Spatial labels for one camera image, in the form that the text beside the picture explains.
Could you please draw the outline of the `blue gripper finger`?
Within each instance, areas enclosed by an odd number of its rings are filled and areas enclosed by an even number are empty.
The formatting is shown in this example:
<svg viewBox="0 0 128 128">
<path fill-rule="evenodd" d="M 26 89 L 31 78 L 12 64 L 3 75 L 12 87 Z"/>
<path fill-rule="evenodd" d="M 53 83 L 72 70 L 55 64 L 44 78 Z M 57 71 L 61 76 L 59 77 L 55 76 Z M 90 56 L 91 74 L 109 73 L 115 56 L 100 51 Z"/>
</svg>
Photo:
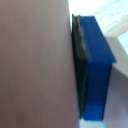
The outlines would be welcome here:
<svg viewBox="0 0 128 128">
<path fill-rule="evenodd" d="M 94 16 L 72 16 L 79 117 L 103 119 L 114 55 Z"/>
</svg>

